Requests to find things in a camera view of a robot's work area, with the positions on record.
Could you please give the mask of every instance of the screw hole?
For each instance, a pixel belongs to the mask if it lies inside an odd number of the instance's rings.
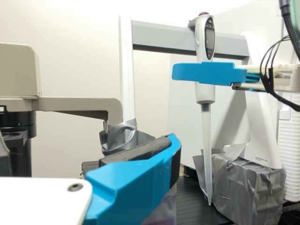
[[[72,184],[71,186],[69,186],[67,188],[67,190],[70,191],[70,192],[75,192],[75,191],[79,191],[82,188],[83,188],[82,184]]]

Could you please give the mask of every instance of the tape-wrapped block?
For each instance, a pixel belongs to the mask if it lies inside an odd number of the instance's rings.
[[[223,154],[212,156],[213,195],[217,210],[237,225],[278,224],[285,171]]]

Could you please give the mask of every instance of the blue plastic holder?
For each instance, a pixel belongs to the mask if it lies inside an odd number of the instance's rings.
[[[172,159],[180,159],[180,141],[174,134],[168,138],[171,146],[149,159],[110,163],[87,173],[93,197],[84,225],[136,225],[154,211],[170,190]]]
[[[259,74],[234,68],[231,62],[178,63],[173,66],[172,79],[205,84],[231,86],[232,83],[259,82]]]

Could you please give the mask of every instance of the black cable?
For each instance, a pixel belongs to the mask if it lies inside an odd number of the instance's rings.
[[[286,15],[283,17],[284,22],[285,22],[285,27],[287,29],[288,34],[291,37],[291,42],[292,45],[294,47],[294,50],[298,56],[298,59],[300,60],[300,43],[299,43],[299,39],[298,36],[296,34],[296,31],[292,25],[292,21],[291,21],[291,17],[289,15]]]
[[[281,40],[277,41],[275,44],[273,44],[273,45],[267,50],[267,52],[266,52],[265,55],[263,56],[262,61],[261,61],[261,64],[260,64],[260,72],[261,72],[261,74],[262,74],[263,61],[264,61],[264,59],[266,58],[268,52],[269,52],[272,48],[274,48],[274,46],[277,45],[279,42],[289,40],[288,38],[289,38],[288,35],[287,35],[287,36],[284,36]]]
[[[290,1],[289,0],[279,0],[279,7],[281,10],[281,15],[285,22],[286,30],[291,38],[291,42],[292,42],[294,50],[297,54],[297,57],[300,60],[300,41],[299,41],[296,31],[292,25]]]
[[[272,73],[269,72],[269,81],[270,81],[270,84],[271,84],[271,88],[274,89],[274,76],[273,76],[273,63],[274,63],[274,59],[275,59],[275,56],[278,52],[278,49],[280,47],[280,44],[281,42],[284,41],[284,38],[281,39],[281,41],[278,43],[277,45],[277,48],[276,48],[276,51],[274,52],[274,55],[273,55],[273,58],[272,58],[272,61],[271,61],[271,69],[272,69]]]
[[[283,41],[287,41],[289,40],[289,36],[285,36],[283,37],[281,40],[277,41],[275,44],[273,44],[268,50],[267,52],[265,53],[265,55],[263,56],[263,59],[261,61],[261,65],[260,65],[260,73],[259,73],[259,76],[261,78],[261,81],[263,83],[263,86],[266,90],[267,93],[271,94],[273,97],[275,97],[278,101],[282,102],[283,104],[285,105],[288,105],[289,107],[291,107],[293,110],[297,111],[297,112],[300,112],[300,105],[297,105],[291,101],[288,101],[287,99],[281,97],[280,95],[278,95],[275,91],[274,91],[274,74],[273,74],[273,62],[274,62],[274,59],[275,59],[275,56],[277,54],[277,51],[279,49],[279,46],[281,44],[281,42]],[[271,68],[269,68],[269,77],[267,77],[267,72],[266,72],[266,68],[268,66],[268,63],[270,61],[270,57],[272,55],[272,52],[274,50],[274,48],[276,47],[276,50],[274,52],[274,55],[273,55],[273,58],[272,58],[272,61],[271,61]],[[265,74],[262,74],[262,66],[263,66],[263,61],[264,59],[266,58],[266,56],[268,55],[268,53],[270,52],[269,54],[269,57],[268,57],[268,60],[267,60],[267,63],[266,63],[266,66],[265,66]]]
[[[273,75],[273,69],[272,69],[272,68],[269,69],[269,74],[272,74],[272,75]],[[280,102],[282,102],[283,104],[285,104],[285,105],[291,107],[293,110],[295,110],[295,111],[297,111],[297,112],[300,112],[300,105],[297,105],[297,104],[295,104],[295,103],[293,103],[293,102],[291,102],[291,101],[289,101],[289,100],[287,100],[287,99],[281,97],[280,95],[278,95],[278,94],[274,91],[274,89],[270,89],[270,90],[269,90],[269,93],[270,93],[273,97],[275,97],[278,101],[280,101]]]

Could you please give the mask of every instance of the wire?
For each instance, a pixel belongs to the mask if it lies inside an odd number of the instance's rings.
[[[291,17],[290,15],[283,16],[285,27],[287,29],[287,32],[289,36],[291,37],[292,45],[294,47],[294,50],[298,56],[298,59],[300,60],[300,42],[298,39],[298,36],[296,34],[296,31],[292,25]]]
[[[281,42],[283,41],[288,41],[290,40],[289,39],[289,36],[285,36],[283,37],[282,39],[280,39],[279,41],[277,41],[275,44],[273,44],[268,50],[267,52],[265,53],[265,55],[263,56],[262,58],[262,61],[261,61],[261,64],[260,64],[260,73],[259,73],[259,76],[262,80],[262,83],[263,83],[263,86],[266,90],[267,93],[271,94],[273,97],[275,97],[278,101],[282,102],[283,104],[285,105],[288,105],[289,107],[291,107],[293,110],[295,111],[298,111],[300,112],[300,105],[297,105],[291,101],[288,101],[287,99],[281,97],[280,95],[278,95],[275,91],[274,91],[274,74],[273,74],[273,63],[274,63],[274,59],[275,59],[275,56],[277,54],[277,51],[279,49],[279,46],[281,44]],[[274,55],[273,55],[273,58],[272,58],[272,61],[271,61],[271,67],[269,68],[269,77],[267,77],[267,67],[268,67],[268,63],[270,61],[270,58],[271,58],[271,55],[272,55],[272,52],[274,50],[274,48],[276,47],[276,50],[274,52]],[[262,67],[263,67],[263,61],[264,59],[266,58],[266,56],[269,54],[269,57],[268,57],[268,60],[267,60],[267,63],[265,65],[265,73],[262,74]]]
[[[273,44],[273,45],[267,50],[267,52],[266,52],[265,55],[263,56],[262,61],[261,61],[261,64],[260,64],[259,70],[260,70],[261,73],[262,73],[263,61],[264,61],[264,59],[266,58],[268,52],[269,52],[272,48],[274,48],[274,46],[276,46],[279,42],[289,40],[288,38],[289,38],[288,35],[287,35],[287,36],[284,36],[281,40],[277,41],[275,44]]]

